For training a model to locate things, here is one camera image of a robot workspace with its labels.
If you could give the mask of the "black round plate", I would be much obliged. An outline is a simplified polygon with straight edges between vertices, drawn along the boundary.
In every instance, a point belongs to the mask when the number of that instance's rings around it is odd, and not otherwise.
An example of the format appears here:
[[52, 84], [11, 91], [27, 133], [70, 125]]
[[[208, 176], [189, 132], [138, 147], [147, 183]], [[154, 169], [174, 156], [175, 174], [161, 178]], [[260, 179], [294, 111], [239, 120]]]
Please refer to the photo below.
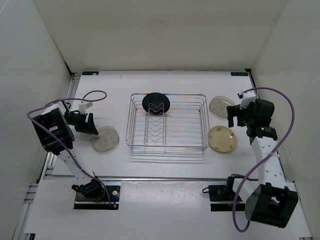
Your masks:
[[162, 93], [148, 93], [142, 100], [143, 109], [154, 116], [164, 115], [170, 109], [169, 98]]

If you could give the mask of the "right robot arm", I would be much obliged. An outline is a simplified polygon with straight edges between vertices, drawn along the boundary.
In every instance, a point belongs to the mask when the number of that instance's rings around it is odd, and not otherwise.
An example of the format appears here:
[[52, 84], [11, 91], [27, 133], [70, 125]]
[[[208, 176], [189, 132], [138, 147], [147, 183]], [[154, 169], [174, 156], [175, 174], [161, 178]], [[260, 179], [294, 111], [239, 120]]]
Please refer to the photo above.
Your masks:
[[245, 203], [248, 221], [285, 228], [298, 203], [298, 194], [289, 189], [279, 157], [276, 156], [277, 133], [270, 126], [274, 104], [267, 100], [243, 100], [241, 104], [228, 106], [227, 120], [233, 127], [237, 118], [239, 127], [246, 127], [254, 152], [258, 182], [232, 174], [227, 178], [224, 193], [230, 200]]

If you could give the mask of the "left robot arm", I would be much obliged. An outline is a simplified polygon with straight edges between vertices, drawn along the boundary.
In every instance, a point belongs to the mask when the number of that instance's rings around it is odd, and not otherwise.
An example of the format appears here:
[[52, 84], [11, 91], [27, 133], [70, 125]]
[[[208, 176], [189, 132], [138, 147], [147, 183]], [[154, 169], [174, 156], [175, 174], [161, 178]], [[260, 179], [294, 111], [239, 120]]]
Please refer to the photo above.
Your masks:
[[27, 113], [43, 149], [58, 156], [77, 180], [72, 189], [87, 199], [95, 201], [107, 198], [110, 193], [94, 173], [89, 173], [79, 162], [74, 151], [75, 136], [70, 128], [88, 135], [98, 135], [92, 113], [69, 111], [62, 104], [47, 105]]

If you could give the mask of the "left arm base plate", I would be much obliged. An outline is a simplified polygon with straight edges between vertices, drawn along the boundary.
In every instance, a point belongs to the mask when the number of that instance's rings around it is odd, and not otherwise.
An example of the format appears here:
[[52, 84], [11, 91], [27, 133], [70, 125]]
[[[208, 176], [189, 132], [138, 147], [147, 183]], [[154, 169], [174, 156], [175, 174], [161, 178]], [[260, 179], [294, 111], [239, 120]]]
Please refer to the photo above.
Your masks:
[[73, 208], [75, 210], [118, 210], [120, 202], [120, 185], [107, 185], [106, 189], [98, 182], [91, 181], [85, 185], [73, 184], [76, 192]]

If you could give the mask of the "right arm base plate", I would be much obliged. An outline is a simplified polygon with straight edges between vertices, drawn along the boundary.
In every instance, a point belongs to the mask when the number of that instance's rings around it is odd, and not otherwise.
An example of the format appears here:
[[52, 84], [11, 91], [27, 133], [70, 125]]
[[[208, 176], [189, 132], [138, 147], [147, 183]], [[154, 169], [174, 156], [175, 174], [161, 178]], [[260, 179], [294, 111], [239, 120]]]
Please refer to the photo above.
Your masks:
[[209, 185], [202, 189], [203, 194], [209, 195], [211, 212], [231, 212], [235, 192], [226, 185]]

